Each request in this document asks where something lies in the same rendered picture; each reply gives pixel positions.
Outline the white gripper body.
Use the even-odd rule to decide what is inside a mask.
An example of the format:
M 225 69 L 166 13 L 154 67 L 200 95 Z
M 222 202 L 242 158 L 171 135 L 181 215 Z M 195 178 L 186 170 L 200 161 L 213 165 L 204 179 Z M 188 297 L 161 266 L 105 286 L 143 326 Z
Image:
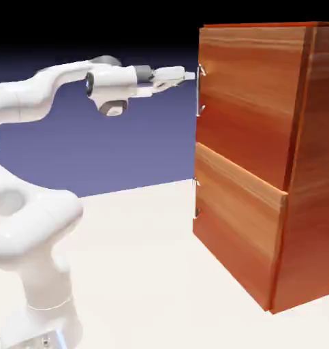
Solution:
M 185 74 L 182 66 L 161 67 L 153 71 L 151 82 L 154 89 L 168 89 L 182 83 Z

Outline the large wooden cabinet door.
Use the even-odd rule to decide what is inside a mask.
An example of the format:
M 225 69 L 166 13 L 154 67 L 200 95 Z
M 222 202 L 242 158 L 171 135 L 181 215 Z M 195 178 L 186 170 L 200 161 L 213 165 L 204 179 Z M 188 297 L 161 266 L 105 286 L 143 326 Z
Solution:
M 308 29 L 205 27 L 200 31 L 198 142 L 285 189 Z

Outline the reddish wooden cabinet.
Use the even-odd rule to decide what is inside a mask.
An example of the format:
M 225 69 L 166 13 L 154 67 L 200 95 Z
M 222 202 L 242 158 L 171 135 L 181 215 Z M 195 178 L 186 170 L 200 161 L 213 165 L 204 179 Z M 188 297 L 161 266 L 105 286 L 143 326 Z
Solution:
M 309 31 L 291 133 L 287 204 L 271 308 L 274 314 L 329 295 L 329 22 L 202 27 L 300 27 Z

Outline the small wooden cabinet door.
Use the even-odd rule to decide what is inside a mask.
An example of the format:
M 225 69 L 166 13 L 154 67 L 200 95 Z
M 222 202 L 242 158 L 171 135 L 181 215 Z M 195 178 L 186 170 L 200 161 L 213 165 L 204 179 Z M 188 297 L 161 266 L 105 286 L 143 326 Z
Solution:
M 262 309 L 269 310 L 287 192 L 207 146 L 195 146 L 200 183 L 193 232 Z

